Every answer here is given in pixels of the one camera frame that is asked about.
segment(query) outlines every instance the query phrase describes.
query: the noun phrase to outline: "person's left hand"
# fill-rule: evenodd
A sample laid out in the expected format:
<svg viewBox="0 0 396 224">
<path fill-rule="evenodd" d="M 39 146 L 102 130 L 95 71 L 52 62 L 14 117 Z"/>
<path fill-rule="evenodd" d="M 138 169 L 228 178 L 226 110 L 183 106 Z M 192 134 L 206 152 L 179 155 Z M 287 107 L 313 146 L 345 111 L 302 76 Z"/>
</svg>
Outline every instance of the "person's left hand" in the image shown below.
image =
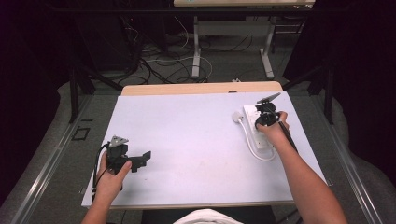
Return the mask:
<svg viewBox="0 0 396 224">
<path fill-rule="evenodd" d="M 98 183 L 94 201 L 100 201 L 102 204 L 111 205 L 119 194 L 122 181 L 131 170 L 132 163 L 130 161 L 125 162 L 117 175 L 113 175 L 109 171 L 106 171 L 106 167 L 106 152 L 104 152 L 100 161 L 99 171 L 96 174 Z"/>
</svg>

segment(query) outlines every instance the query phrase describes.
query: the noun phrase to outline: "power strip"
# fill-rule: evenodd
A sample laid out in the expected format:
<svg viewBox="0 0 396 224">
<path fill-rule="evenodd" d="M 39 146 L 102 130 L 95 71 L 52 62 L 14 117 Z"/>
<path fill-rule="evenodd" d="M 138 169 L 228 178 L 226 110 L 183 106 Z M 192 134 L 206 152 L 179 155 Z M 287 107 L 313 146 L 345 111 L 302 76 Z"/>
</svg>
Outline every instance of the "power strip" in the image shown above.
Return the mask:
<svg viewBox="0 0 396 224">
<path fill-rule="evenodd" d="M 254 140 L 257 149 L 272 149 L 274 148 L 269 142 L 264 133 L 259 132 L 255 123 L 257 118 L 260 116 L 260 111 L 257 111 L 256 105 L 244 105 L 246 114 L 247 125 L 250 129 L 250 135 Z"/>
</svg>

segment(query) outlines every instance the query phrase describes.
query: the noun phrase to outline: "person's right arm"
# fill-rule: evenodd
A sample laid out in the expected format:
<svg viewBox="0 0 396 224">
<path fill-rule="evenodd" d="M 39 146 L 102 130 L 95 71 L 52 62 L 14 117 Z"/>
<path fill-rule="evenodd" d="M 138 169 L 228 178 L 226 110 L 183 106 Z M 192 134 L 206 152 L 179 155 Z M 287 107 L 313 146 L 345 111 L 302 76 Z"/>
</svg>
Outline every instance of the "person's right arm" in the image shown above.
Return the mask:
<svg viewBox="0 0 396 224">
<path fill-rule="evenodd" d="M 280 112 L 285 126 L 286 112 Z M 305 163 L 283 133 L 280 125 L 257 125 L 274 145 L 285 168 L 294 202 L 304 223 L 347 223 L 341 205 L 323 180 Z"/>
</svg>

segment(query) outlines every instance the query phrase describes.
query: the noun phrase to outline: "white tabletop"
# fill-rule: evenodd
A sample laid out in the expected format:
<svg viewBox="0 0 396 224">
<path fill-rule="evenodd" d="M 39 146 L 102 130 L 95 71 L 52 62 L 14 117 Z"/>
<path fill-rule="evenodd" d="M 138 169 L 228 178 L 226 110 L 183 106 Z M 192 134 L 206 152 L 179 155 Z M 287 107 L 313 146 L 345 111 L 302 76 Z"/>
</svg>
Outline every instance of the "white tabletop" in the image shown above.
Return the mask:
<svg viewBox="0 0 396 224">
<path fill-rule="evenodd" d="M 315 0 L 175 0 L 176 7 L 259 7 L 313 5 Z"/>
<path fill-rule="evenodd" d="M 232 113 L 275 92 L 120 96 L 103 144 L 129 139 L 128 155 L 151 151 L 146 167 L 129 173 L 112 208 L 237 206 L 292 203 L 278 156 L 254 158 Z M 291 136 L 302 158 L 324 180 L 286 92 L 275 98 L 289 113 Z M 82 206 L 90 206 L 91 185 Z"/>
</svg>

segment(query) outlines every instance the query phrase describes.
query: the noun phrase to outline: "human hand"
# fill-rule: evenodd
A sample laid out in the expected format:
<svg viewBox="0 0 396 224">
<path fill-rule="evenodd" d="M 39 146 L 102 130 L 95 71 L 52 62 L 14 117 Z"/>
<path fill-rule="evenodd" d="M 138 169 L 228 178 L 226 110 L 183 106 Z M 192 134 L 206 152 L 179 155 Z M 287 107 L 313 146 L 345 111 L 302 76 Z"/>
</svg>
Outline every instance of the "human hand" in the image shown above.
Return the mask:
<svg viewBox="0 0 396 224">
<path fill-rule="evenodd" d="M 131 170 L 132 163 L 131 161 L 125 162 L 117 175 L 113 175 L 106 169 L 106 154 L 106 152 L 103 153 L 99 171 L 96 174 L 98 183 L 94 201 L 110 206 L 119 194 L 122 187 L 122 181 Z"/>
<path fill-rule="evenodd" d="M 286 122 L 286 118 L 288 117 L 288 113 L 284 111 L 279 111 L 279 118 L 282 120 L 286 129 L 289 129 L 289 124 Z M 264 133 L 267 136 L 268 141 L 274 145 L 275 148 L 279 147 L 281 144 L 288 142 L 286 135 L 283 133 L 280 125 L 274 123 L 271 126 L 263 126 L 260 123 L 257 124 L 257 129 Z"/>
</svg>

